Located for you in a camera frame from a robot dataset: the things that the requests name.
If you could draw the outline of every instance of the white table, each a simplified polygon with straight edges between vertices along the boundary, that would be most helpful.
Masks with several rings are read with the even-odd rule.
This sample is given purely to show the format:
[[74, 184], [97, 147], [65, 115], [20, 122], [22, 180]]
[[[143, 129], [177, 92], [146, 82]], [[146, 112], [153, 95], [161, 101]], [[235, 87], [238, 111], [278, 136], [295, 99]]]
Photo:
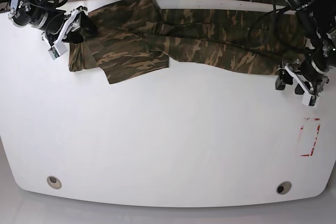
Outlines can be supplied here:
[[[156, 1], [161, 8], [271, 10], [226, 0]], [[173, 60], [168, 69], [109, 85], [100, 69], [69, 72], [68, 55], [52, 61], [41, 31], [17, 28], [6, 14], [0, 27], [0, 136], [24, 190], [122, 205], [213, 207], [314, 197], [327, 184], [336, 160], [335, 74], [316, 109], [301, 104], [295, 86], [276, 91], [275, 77]], [[318, 124], [314, 154], [302, 156]], [[48, 176], [62, 188], [51, 188]], [[291, 191], [277, 194], [285, 181]]]

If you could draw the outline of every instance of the camouflage clothing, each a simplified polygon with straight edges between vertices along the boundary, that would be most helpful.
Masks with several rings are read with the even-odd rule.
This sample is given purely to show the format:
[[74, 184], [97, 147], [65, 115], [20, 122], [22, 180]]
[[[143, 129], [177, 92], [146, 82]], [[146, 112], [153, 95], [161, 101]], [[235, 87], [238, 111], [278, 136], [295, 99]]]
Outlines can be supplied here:
[[[89, 14], [99, 35], [71, 45], [69, 69], [100, 67], [109, 83], [169, 67], [169, 57], [240, 73], [275, 75], [282, 59], [302, 60], [275, 37], [260, 48], [270, 29], [270, 15], [239, 10], [158, 9], [152, 0], [123, 0]], [[279, 34], [294, 46], [305, 43], [295, 15], [283, 15]]]

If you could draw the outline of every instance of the camouflage shirt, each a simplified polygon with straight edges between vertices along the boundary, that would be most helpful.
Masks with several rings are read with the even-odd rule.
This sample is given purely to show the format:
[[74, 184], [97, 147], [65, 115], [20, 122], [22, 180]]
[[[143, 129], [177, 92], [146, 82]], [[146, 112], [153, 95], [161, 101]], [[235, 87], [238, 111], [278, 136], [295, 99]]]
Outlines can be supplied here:
[[[122, 0], [89, 14], [99, 35], [70, 45], [69, 69], [100, 67], [110, 84], [169, 67], [169, 57], [251, 74], [275, 75], [283, 59], [302, 60], [274, 36], [265, 39], [271, 17], [240, 10], [159, 9], [152, 0]], [[282, 15], [279, 34], [303, 48], [305, 35], [295, 15]]]

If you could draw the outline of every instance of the round hole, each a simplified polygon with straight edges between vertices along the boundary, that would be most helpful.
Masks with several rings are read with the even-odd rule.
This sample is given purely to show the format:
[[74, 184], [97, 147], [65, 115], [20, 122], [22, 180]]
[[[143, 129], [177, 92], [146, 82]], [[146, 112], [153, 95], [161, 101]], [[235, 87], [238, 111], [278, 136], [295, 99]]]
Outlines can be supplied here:
[[61, 181], [58, 178], [54, 177], [54, 176], [49, 176], [47, 178], [47, 183], [53, 189], [60, 189], [62, 187]]
[[281, 194], [284, 190], [284, 187], [283, 186], [279, 186], [278, 187], [278, 193]]
[[57, 179], [54, 178], [54, 177], [50, 177], [49, 179], [50, 179], [50, 181], [51, 181], [52, 183], [56, 183], [56, 182], [57, 182]]
[[292, 188], [291, 182], [283, 182], [280, 185], [277, 186], [277, 194], [285, 195], [287, 194]]

